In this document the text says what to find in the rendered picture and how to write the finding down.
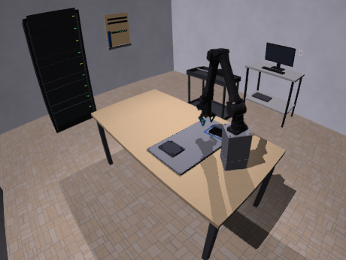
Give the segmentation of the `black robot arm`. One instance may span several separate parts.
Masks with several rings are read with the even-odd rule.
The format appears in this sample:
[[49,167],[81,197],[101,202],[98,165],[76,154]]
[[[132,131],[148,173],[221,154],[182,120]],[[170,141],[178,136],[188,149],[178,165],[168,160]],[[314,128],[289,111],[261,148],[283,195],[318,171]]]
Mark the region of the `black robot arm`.
[[[202,91],[202,95],[199,98],[199,101],[204,106],[201,103],[198,103],[196,108],[202,110],[203,114],[205,114],[205,109],[211,108],[211,100],[213,100],[214,97],[214,83],[217,76],[218,65],[220,63],[229,95],[229,101],[226,103],[226,111],[229,117],[232,117],[231,125],[227,127],[227,131],[234,135],[238,135],[247,129],[247,125],[243,122],[244,113],[246,113],[247,108],[243,102],[243,98],[240,98],[238,94],[235,78],[229,61],[229,49],[211,49],[208,51],[206,59],[210,62],[208,76],[204,91]],[[233,102],[236,103],[233,104]]]

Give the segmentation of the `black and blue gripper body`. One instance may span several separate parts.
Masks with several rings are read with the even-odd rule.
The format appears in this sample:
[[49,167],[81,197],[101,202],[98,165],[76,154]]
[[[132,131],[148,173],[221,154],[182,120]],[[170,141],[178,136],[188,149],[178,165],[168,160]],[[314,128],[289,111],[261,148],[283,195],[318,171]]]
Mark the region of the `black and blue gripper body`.
[[[211,109],[205,109],[205,114],[201,113],[199,118],[200,119],[204,119],[206,117],[213,117],[213,116],[216,116],[216,114],[214,115],[214,112],[211,111]],[[204,118],[203,118],[204,117]]]

